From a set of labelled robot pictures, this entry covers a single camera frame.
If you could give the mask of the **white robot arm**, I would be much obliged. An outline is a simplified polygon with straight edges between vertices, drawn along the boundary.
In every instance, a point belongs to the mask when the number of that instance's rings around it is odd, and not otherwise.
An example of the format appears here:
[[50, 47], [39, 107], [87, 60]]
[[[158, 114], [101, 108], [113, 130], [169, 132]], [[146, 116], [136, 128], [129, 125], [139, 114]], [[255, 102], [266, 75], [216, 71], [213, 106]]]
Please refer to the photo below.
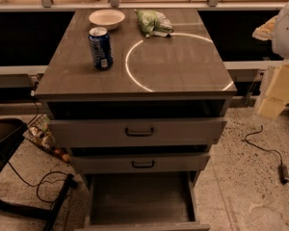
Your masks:
[[289, 2], [277, 15], [272, 47], [274, 53], [283, 59], [289, 59]]

